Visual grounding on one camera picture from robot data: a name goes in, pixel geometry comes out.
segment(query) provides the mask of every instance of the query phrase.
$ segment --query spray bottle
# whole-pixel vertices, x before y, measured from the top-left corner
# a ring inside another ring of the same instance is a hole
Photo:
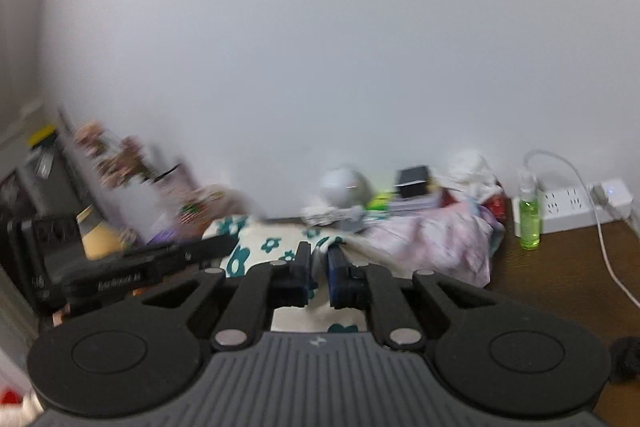
[[[540,209],[536,191],[536,177],[520,171],[520,246],[533,250],[540,244]]]

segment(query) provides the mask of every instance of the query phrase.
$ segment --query white round object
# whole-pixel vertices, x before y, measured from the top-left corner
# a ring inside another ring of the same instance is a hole
[[[370,190],[362,174],[347,167],[333,169],[322,178],[322,196],[338,208],[367,204]]]

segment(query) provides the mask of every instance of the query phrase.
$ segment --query power strip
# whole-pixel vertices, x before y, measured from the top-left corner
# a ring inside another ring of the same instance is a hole
[[[602,187],[609,197],[609,204],[613,206],[619,216],[612,216],[606,208],[596,204],[596,212],[601,223],[608,223],[631,215],[633,196],[620,179],[602,182]],[[515,233],[520,237],[520,198],[514,198],[513,220]],[[581,186],[571,188],[559,188],[538,192],[538,204],[540,206],[540,233],[560,232],[561,230],[581,229],[596,224],[589,198]]]

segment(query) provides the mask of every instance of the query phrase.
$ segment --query spray bottle cap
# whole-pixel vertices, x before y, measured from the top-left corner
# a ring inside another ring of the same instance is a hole
[[[520,179],[520,199],[522,201],[536,200],[536,177],[529,171],[520,171],[518,173]]]

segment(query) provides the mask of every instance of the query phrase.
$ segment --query brown wooden surface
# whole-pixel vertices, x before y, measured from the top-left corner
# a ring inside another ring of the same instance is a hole
[[[640,298],[640,242],[618,221],[602,227],[617,276]],[[537,250],[522,250],[508,226],[495,255],[489,289],[574,320],[606,346],[640,336],[640,309],[611,280],[595,227],[543,235]],[[640,381],[604,388],[595,412],[611,427],[640,426]]]

